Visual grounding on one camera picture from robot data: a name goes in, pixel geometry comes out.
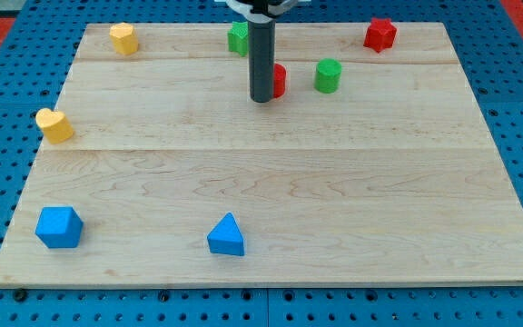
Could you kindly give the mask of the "white and black rod mount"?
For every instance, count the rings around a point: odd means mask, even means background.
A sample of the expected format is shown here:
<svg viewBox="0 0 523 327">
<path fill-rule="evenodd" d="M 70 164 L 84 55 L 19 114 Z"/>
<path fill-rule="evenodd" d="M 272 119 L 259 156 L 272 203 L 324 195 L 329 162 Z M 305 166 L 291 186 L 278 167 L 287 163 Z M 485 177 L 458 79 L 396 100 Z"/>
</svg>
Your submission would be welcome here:
<svg viewBox="0 0 523 327">
<path fill-rule="evenodd" d="M 247 21 L 272 21 L 298 6 L 309 5 L 310 0 L 214 0 L 217 6 L 225 6 Z"/>
</svg>

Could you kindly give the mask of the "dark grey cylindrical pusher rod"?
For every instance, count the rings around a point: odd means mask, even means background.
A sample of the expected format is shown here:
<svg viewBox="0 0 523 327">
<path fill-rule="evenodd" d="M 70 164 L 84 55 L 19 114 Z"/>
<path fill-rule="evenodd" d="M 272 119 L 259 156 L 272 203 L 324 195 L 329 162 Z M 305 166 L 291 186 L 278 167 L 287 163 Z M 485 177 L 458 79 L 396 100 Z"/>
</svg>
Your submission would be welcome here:
<svg viewBox="0 0 523 327">
<path fill-rule="evenodd" d="M 250 98 L 267 103 L 273 98 L 275 21 L 248 23 Z"/>
</svg>

